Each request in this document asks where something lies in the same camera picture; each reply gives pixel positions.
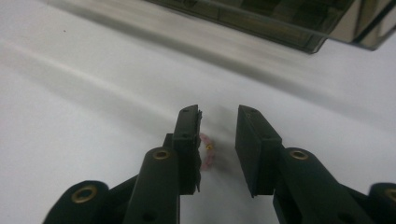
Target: pink object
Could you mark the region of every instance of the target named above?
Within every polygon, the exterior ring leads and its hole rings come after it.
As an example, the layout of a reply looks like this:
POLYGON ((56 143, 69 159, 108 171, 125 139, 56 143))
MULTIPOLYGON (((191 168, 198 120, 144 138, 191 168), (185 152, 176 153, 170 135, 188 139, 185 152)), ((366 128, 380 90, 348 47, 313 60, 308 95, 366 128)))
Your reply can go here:
POLYGON ((213 142, 204 133, 200 133, 199 136, 201 138, 201 142, 203 142, 205 144, 205 148, 206 148, 206 156, 205 156, 204 161, 201 165, 201 170, 207 170, 212 165, 214 157, 215 157, 213 142))

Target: white surface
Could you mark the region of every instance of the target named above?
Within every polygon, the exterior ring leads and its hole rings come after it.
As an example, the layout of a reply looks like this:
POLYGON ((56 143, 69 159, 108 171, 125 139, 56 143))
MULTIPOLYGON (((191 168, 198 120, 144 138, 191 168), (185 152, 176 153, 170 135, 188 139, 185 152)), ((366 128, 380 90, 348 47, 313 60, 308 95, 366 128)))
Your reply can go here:
POLYGON ((182 197, 181 223, 277 223, 233 149, 238 105, 353 189, 396 182, 395 36, 375 52, 328 41, 309 56, 140 1, 55 2, 0 7, 0 223, 40 223, 74 184, 136 175, 194 104, 217 157, 201 193, 182 197))

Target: reflective surface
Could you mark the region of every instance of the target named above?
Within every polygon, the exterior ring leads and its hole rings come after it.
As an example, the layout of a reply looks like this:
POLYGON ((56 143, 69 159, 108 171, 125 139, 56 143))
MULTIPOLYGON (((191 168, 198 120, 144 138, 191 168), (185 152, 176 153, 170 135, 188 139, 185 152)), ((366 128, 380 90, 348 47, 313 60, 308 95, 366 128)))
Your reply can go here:
POLYGON ((376 49, 396 24, 391 0, 149 1, 310 53, 328 37, 376 49))

